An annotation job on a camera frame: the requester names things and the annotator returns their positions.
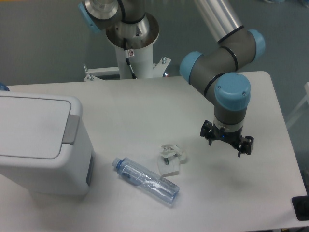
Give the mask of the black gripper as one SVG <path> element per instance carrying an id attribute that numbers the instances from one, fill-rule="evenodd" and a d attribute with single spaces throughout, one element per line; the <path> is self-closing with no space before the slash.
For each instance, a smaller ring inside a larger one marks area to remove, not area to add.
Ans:
<path id="1" fill-rule="evenodd" d="M 254 138 L 251 136 L 241 136 L 243 127 L 233 132 L 228 132 L 227 129 L 221 127 L 220 129 L 216 125 L 205 120 L 200 131 L 200 136 L 208 140 L 209 146 L 215 140 L 223 141 L 230 144 L 234 149 L 238 151 L 237 157 L 240 158 L 241 154 L 251 155 L 254 147 Z"/>

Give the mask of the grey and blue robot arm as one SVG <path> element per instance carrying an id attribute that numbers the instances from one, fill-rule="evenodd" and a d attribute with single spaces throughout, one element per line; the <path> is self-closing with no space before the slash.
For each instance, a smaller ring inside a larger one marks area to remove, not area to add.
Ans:
<path id="1" fill-rule="evenodd" d="M 214 106 L 213 122 L 205 121 L 200 135 L 209 144 L 230 144 L 239 154 L 250 155 L 254 138 L 242 136 L 251 98 L 249 80 L 238 69 L 259 58 L 266 43 L 261 33 L 247 30 L 226 0 L 197 0 L 195 5 L 219 47 L 204 55 L 191 52 L 180 64 L 181 76 Z M 117 52 L 122 79 L 151 78 L 155 74 L 152 48 L 159 35 L 157 20 L 142 0 L 84 0 L 78 8 L 95 32 L 105 31 Z"/>

